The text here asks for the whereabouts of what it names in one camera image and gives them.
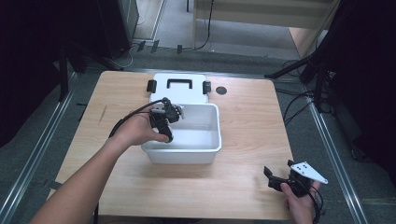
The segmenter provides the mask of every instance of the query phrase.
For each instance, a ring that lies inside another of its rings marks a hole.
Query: circular sticker
[[[224,95],[225,93],[227,93],[227,89],[225,89],[224,87],[217,87],[216,92],[220,95]]]

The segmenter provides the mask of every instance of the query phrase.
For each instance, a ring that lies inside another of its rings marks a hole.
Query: metal frame
[[[243,77],[243,78],[259,78],[265,79],[262,75],[246,75],[246,74],[230,74],[230,73],[214,73],[214,72],[193,72],[193,71],[172,71],[172,70],[155,70],[155,69],[135,69],[132,72],[145,72],[145,73],[157,73],[157,72],[172,72],[172,73],[196,73],[207,76],[218,76],[218,77]],[[0,223],[8,223],[12,216],[14,215],[21,198],[24,195],[33,175],[35,174],[35,170],[39,163],[41,162],[44,153],[50,143],[51,137],[53,136],[56,128],[62,119],[66,108],[70,103],[70,99],[72,98],[75,92],[75,86],[78,82],[78,76],[76,73],[70,78],[69,86],[71,87],[70,92],[65,96],[65,99],[58,103],[56,106],[49,123],[47,124],[44,132],[41,134],[35,148],[29,157],[28,161],[25,163],[17,181],[12,186],[5,203],[3,204],[0,210]],[[278,82],[295,82],[295,80],[278,80]],[[306,85],[303,85],[305,91],[310,91],[310,88]],[[368,219],[365,215],[365,212],[362,208],[361,201],[359,196],[348,176],[347,170],[342,163],[340,156],[338,155],[336,145],[332,140],[332,136],[327,128],[326,122],[323,117],[316,110],[314,105],[310,105],[311,114],[314,118],[314,121],[318,127],[318,132],[322,138],[323,144],[327,150],[329,159],[332,163],[332,168],[334,169],[335,175],[340,183],[341,190],[344,193],[344,197],[346,199],[346,203],[349,207],[351,215],[356,223],[369,223]]]
[[[78,76],[76,73],[73,73],[70,77],[69,86],[71,87],[70,92],[66,94],[63,101],[59,102],[52,113],[49,122],[38,139],[35,148],[33,149],[28,161],[25,163],[23,169],[21,170],[18,179],[15,181],[14,185],[11,187],[6,201],[4,202],[1,210],[0,210],[0,223],[8,223],[24,195],[24,192],[27,190],[30,181],[35,174],[35,170],[40,164],[48,145],[50,144],[50,140],[53,134],[58,127],[59,122],[61,121],[66,108],[70,103],[70,99],[72,98],[76,83],[78,82]]]

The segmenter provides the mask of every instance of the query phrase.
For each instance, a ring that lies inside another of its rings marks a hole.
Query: wooden table
[[[149,102],[153,74],[104,72],[57,176],[63,183],[106,141],[114,124]],[[212,164],[160,165],[141,147],[119,159],[100,200],[100,215],[288,219],[283,193],[269,189],[264,165],[287,177],[290,145],[270,80],[206,77],[219,107],[222,149]],[[216,87],[227,93],[219,95]]]

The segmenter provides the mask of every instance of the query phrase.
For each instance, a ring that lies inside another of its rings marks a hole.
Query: hand
[[[149,111],[152,108],[153,106],[148,106],[141,111],[143,113],[133,115],[125,120],[111,138],[120,141],[125,149],[130,146],[142,145],[151,140],[167,142],[168,137],[154,132],[149,124]]]
[[[314,209],[314,203],[309,195],[297,198],[288,184],[282,183],[280,185],[283,193],[286,196],[285,205],[290,210],[291,221],[295,224],[300,223],[312,223],[312,210]],[[320,187],[320,182],[315,181],[312,184],[311,194],[315,198],[316,192]]]

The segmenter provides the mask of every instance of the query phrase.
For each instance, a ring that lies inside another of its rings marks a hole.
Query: metal rail
[[[305,91],[310,91],[310,88],[304,86]],[[324,118],[319,114],[317,109],[313,104],[309,106],[315,123],[318,127],[318,132],[322,138],[323,144],[326,147],[330,162],[332,163],[332,168],[334,169],[335,175],[340,183],[341,190],[344,193],[346,203],[349,207],[350,213],[355,221],[355,223],[369,223],[363,207],[361,206],[361,200],[353,186],[349,175],[347,173],[344,164],[342,163],[340,156],[338,155],[337,148],[332,140],[332,135],[330,134]]]
[[[70,103],[70,99],[74,94],[77,82],[78,76],[76,73],[73,73],[69,80],[69,86],[71,87],[69,93],[67,93],[63,101],[57,104],[46,128],[38,139],[29,159],[25,163],[20,175],[18,176],[17,180],[15,181],[14,185],[11,187],[8,193],[6,201],[4,202],[0,210],[0,223],[9,223],[15,211],[17,210],[17,207],[24,195],[24,192],[29,186],[33,175],[35,174],[35,170],[40,164],[50,143],[50,140],[55,133],[56,128],[58,127],[58,124],[62,119],[62,116],[64,115],[64,111]]]

